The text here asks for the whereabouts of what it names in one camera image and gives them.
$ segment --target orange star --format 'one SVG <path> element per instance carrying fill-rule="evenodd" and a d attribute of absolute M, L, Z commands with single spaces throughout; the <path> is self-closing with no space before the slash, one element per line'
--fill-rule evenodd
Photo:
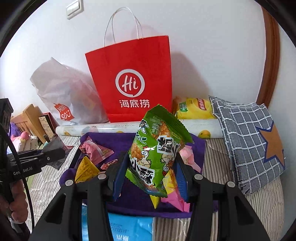
<path fill-rule="evenodd" d="M 285 169 L 283 144 L 274 122 L 272 122 L 270 130 L 261 129 L 259 127 L 256 128 L 260 132 L 263 139 L 266 141 L 264 163 L 276 158 Z"/>

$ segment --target white circle logo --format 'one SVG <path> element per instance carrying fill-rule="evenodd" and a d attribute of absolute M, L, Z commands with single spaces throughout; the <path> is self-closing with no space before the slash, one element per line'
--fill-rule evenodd
<path fill-rule="evenodd" d="M 124 84 L 121 85 L 121 87 L 123 89 L 121 89 L 120 85 L 119 85 L 119 79 L 121 78 L 122 75 L 125 74 L 125 77 L 124 77 Z M 131 75 L 129 74 L 134 74 L 136 75 L 140 82 L 141 82 L 141 87 L 139 88 L 139 86 L 137 86 L 137 82 L 136 82 L 136 79 L 133 78 Z M 134 97 L 138 97 L 140 94 L 143 93 L 144 91 L 144 88 L 145 88 L 145 81 L 144 81 L 144 78 L 143 76 L 138 72 L 138 71 L 135 71 L 133 69 L 124 69 L 122 71 L 120 71 L 117 76 L 116 76 L 116 79 L 115 79 L 115 84 L 116 84 L 116 88 L 118 89 L 118 91 L 123 94 L 124 96 L 126 97 L 131 97 L 131 98 L 134 98 Z M 137 90 L 139 88 L 139 91 L 136 93 L 136 94 L 128 94 L 127 91 L 131 91 L 133 89 L 133 91 Z"/>

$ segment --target blue package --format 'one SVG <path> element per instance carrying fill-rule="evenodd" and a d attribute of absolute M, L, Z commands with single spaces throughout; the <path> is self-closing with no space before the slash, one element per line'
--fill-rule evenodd
<path fill-rule="evenodd" d="M 114 240 L 152 241 L 151 217 L 134 217 L 109 213 L 109 221 Z M 87 230 L 87 206 L 82 206 L 82 241 L 89 241 Z"/>

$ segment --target wall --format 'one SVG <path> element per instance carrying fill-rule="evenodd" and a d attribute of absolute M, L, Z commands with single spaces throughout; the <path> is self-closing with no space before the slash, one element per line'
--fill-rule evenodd
<path fill-rule="evenodd" d="M 48 0 L 11 39 L 0 58 L 0 96 L 15 112 L 28 104 L 46 106 L 30 77 L 54 57 L 90 76 L 84 54 L 103 47 L 109 17 L 128 6 L 142 23 L 144 36 L 169 35 L 173 95 L 217 95 L 233 102 L 256 100 L 265 61 L 265 31 L 261 7 L 253 0 L 103 1 L 85 0 L 84 12 L 66 19 L 72 0 Z M 132 17 L 115 17 L 117 41 L 136 38 Z M 111 31 L 107 44 L 112 43 Z"/>
<path fill-rule="evenodd" d="M 287 232 L 296 218 L 296 48 L 280 28 L 281 58 L 269 111 L 279 130 L 286 156 L 287 170 L 281 175 L 285 201 L 285 223 L 283 234 Z"/>

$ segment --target mattress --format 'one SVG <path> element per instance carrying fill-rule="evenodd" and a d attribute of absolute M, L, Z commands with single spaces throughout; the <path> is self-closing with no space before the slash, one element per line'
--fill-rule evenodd
<path fill-rule="evenodd" d="M 45 166 L 38 173 L 32 183 L 30 193 L 33 203 L 35 223 L 59 190 L 59 179 L 69 167 L 76 150 L 79 147 L 80 137 L 60 136 L 66 145 L 73 145 L 65 163 L 59 171 Z M 229 159 L 223 139 L 208 139 L 206 141 L 205 162 L 202 173 L 212 182 L 225 184 L 232 180 L 229 168 Z M 281 236 L 284 223 L 284 199 L 280 178 L 260 189 L 258 192 L 246 197 L 259 219 L 263 223 L 271 241 Z M 183 241 L 189 227 L 189 218 L 168 219 L 155 218 L 156 241 Z M 31 229 L 31 217 L 26 221 Z M 211 241 L 217 240 L 218 212 L 213 213 Z"/>

